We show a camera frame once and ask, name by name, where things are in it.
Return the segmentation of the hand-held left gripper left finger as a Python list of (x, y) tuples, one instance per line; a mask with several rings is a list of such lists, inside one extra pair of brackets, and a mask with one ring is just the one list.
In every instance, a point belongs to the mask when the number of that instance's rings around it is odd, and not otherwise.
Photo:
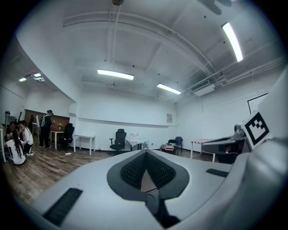
[(82, 194), (60, 225), (63, 230), (161, 230), (144, 202), (122, 199), (107, 182), (109, 169), (136, 153), (135, 150), (78, 167), (38, 196), (32, 208), (43, 215), (69, 188), (75, 188)]

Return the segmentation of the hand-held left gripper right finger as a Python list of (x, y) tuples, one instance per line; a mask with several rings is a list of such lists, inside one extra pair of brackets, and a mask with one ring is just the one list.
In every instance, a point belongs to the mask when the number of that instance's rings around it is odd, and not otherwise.
[(207, 173), (210, 168), (228, 172), (227, 164), (146, 151), (147, 171), (156, 191), (147, 207), (147, 222), (213, 221), (217, 206), (213, 196), (225, 178)]

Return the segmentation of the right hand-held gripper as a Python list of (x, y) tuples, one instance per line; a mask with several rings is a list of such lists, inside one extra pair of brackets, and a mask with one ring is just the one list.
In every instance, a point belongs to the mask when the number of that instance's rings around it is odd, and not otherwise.
[(207, 173), (225, 180), (213, 196), (215, 220), (179, 222), (174, 230), (248, 230), (266, 218), (288, 185), (288, 71), (284, 69), (257, 109), (241, 124), (246, 137), (204, 142), (202, 150), (228, 172)]

